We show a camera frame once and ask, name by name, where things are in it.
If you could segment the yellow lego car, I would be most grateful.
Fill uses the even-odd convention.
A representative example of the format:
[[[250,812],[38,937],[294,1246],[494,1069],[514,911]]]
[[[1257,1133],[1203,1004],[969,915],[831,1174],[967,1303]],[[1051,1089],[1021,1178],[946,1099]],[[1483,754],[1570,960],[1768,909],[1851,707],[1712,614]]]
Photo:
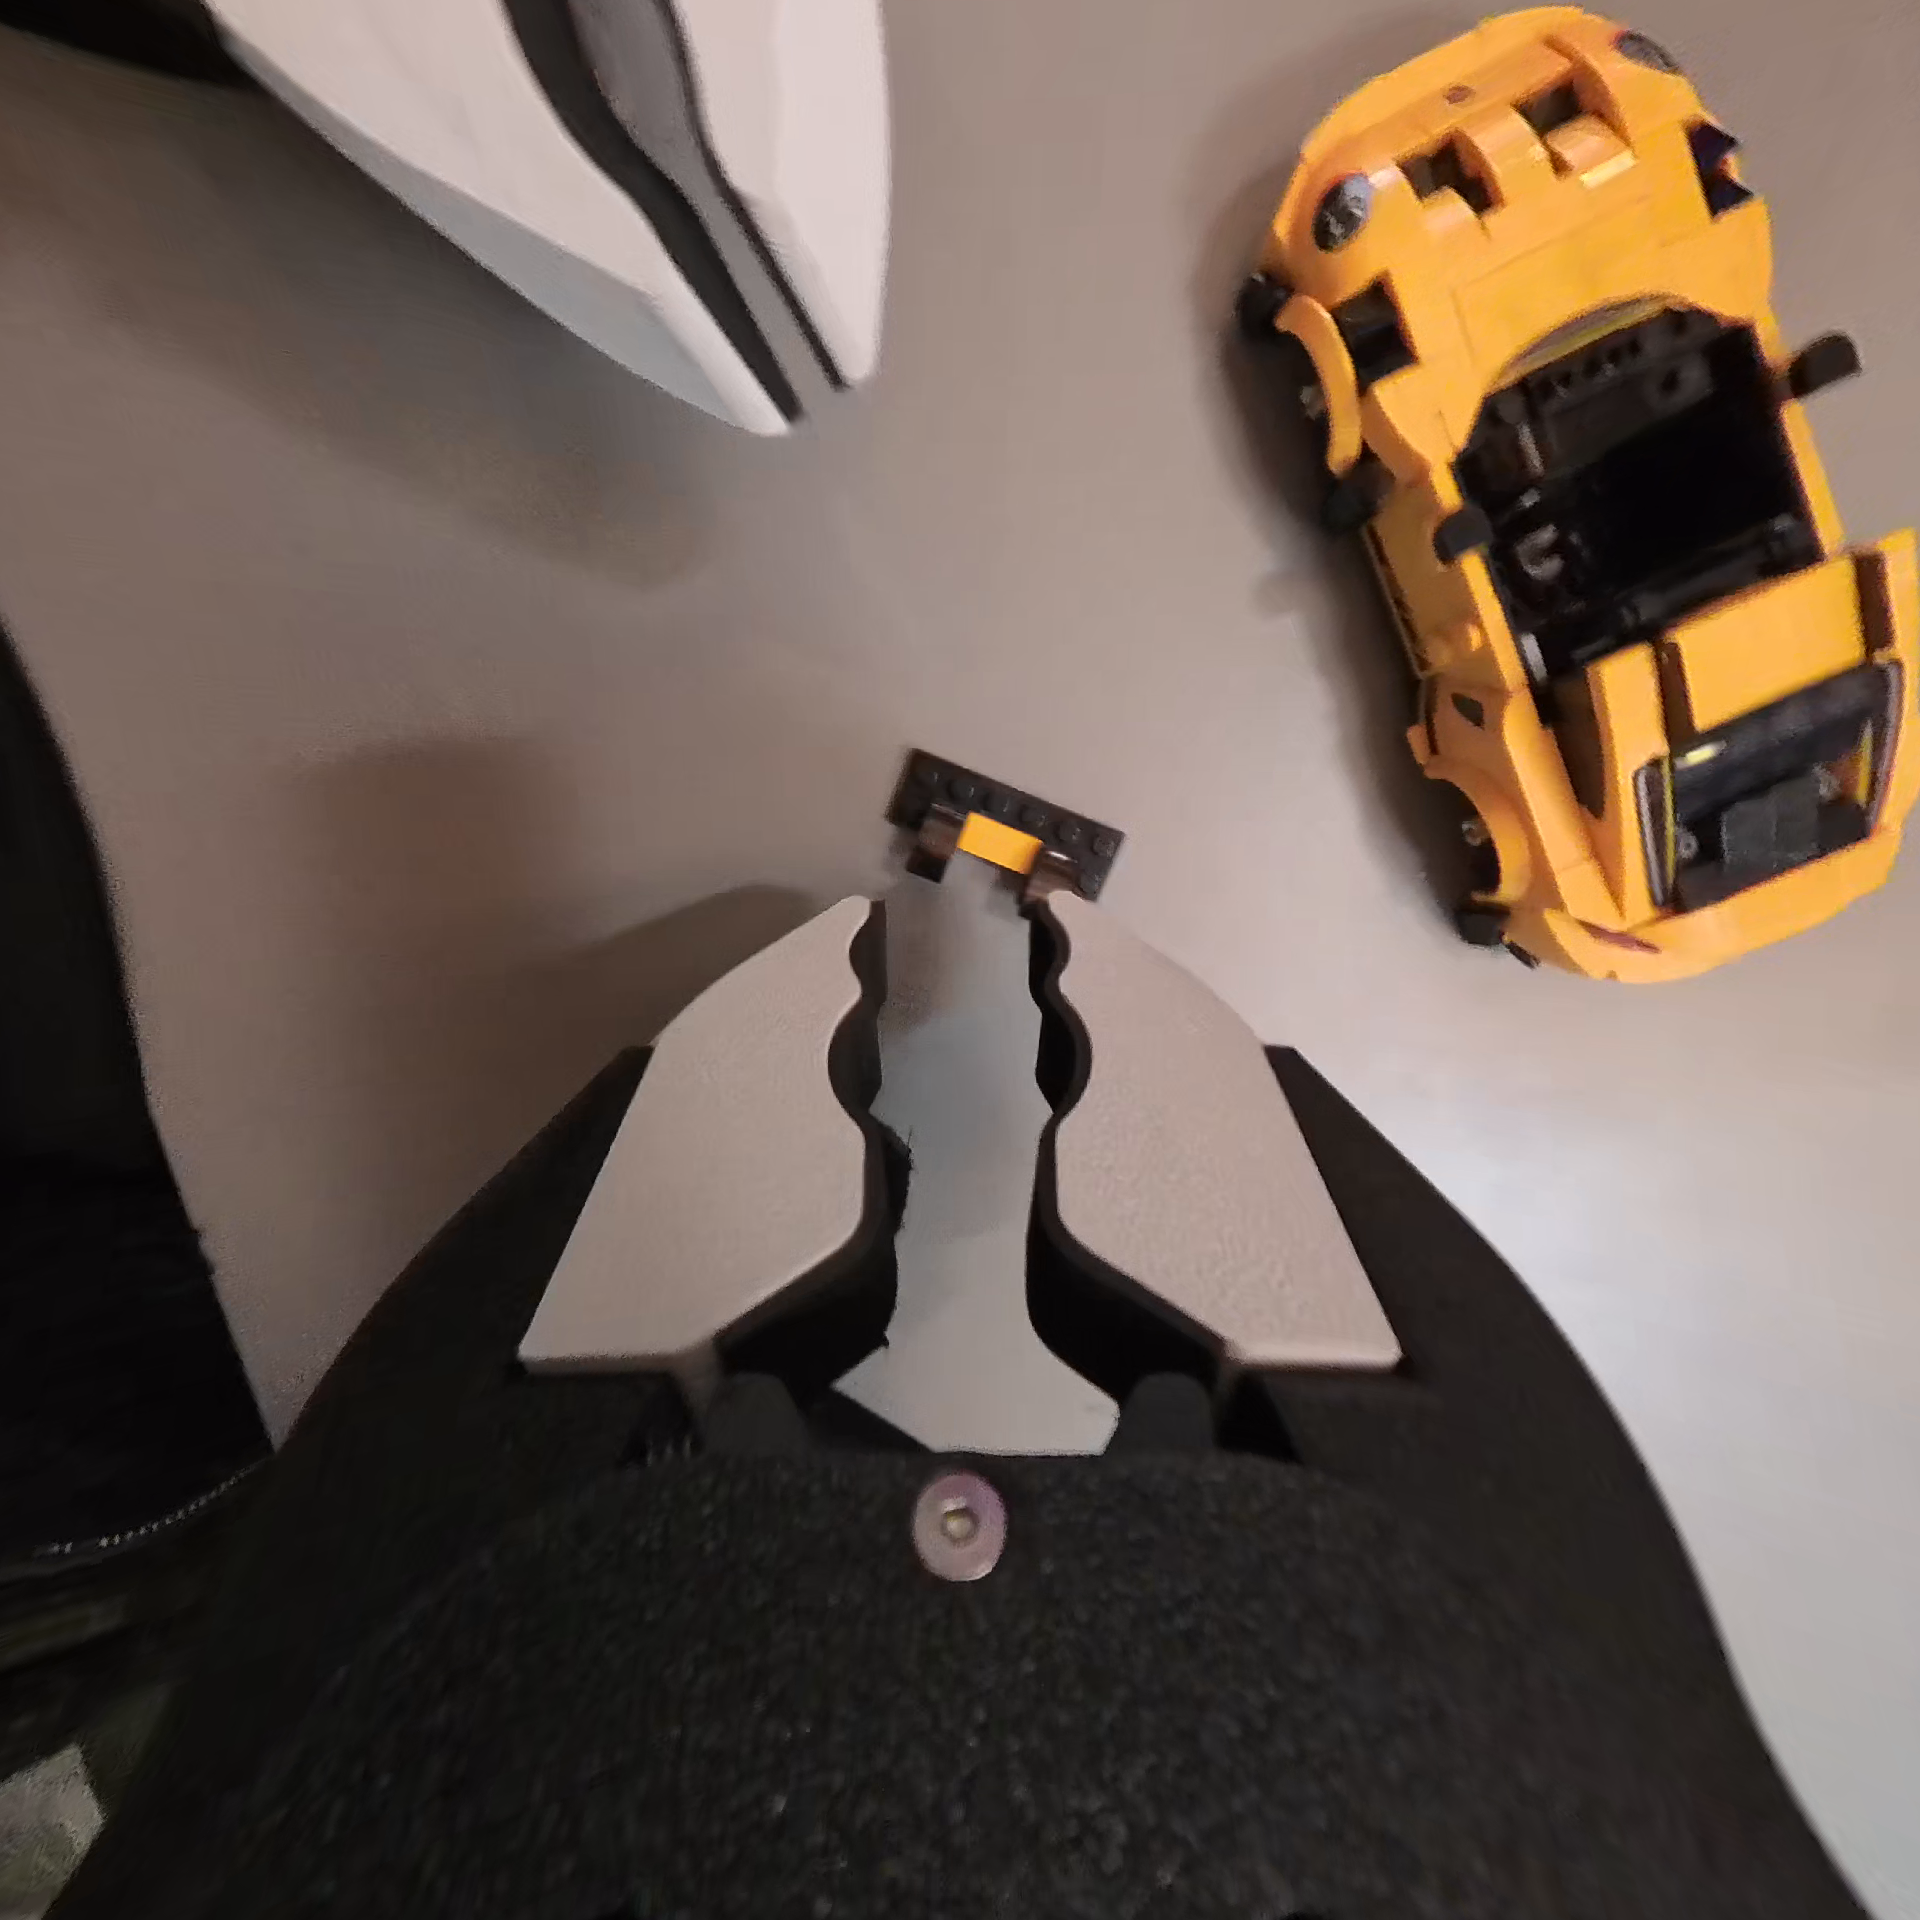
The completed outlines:
[[[1851,542],[1738,138],[1538,5],[1364,83],[1237,295],[1457,798],[1463,940],[1657,984],[1877,891],[1917,804],[1917,528]]]

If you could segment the person's dark clothed torso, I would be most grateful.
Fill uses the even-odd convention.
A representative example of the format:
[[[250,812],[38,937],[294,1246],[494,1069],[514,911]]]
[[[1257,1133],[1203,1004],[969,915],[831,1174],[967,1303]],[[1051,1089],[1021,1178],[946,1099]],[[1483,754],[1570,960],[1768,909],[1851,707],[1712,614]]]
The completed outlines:
[[[90,1852],[270,1452],[84,796],[2,635],[4,1915]]]

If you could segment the black yellow lego plate assembly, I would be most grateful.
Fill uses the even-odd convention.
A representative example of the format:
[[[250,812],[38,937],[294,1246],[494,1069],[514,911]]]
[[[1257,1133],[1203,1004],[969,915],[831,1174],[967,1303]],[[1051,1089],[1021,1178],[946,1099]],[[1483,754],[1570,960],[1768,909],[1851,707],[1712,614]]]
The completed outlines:
[[[1057,893],[1100,899],[1128,835],[924,748],[906,750],[886,808],[908,875],[942,883],[956,857],[993,867],[1021,905]]]

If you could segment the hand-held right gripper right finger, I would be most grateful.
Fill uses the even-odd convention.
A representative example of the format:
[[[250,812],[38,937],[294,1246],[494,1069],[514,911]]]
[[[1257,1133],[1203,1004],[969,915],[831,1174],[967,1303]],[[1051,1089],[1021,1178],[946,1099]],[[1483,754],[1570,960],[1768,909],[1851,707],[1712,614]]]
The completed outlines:
[[[1384,1374],[1403,1345],[1255,1028],[1080,897],[1031,917],[1025,1299],[1084,1378]]]

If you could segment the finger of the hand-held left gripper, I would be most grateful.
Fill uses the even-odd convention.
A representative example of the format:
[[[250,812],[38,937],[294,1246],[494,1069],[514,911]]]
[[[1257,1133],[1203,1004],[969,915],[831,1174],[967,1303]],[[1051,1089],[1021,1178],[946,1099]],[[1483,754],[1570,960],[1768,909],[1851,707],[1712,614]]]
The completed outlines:
[[[571,336],[749,433],[801,417],[696,201],[603,96],[569,3],[207,9],[248,75]]]
[[[777,370],[835,390],[882,344],[892,98],[878,1],[579,1],[589,75],[702,229]]]

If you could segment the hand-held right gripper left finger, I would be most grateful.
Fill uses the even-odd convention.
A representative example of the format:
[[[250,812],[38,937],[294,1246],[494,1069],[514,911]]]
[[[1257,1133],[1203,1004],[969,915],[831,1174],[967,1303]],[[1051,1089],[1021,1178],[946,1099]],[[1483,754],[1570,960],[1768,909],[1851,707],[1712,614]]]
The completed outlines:
[[[823,1394],[886,1343],[908,1174],[874,1113],[886,960],[884,903],[847,897],[660,1030],[522,1366]]]

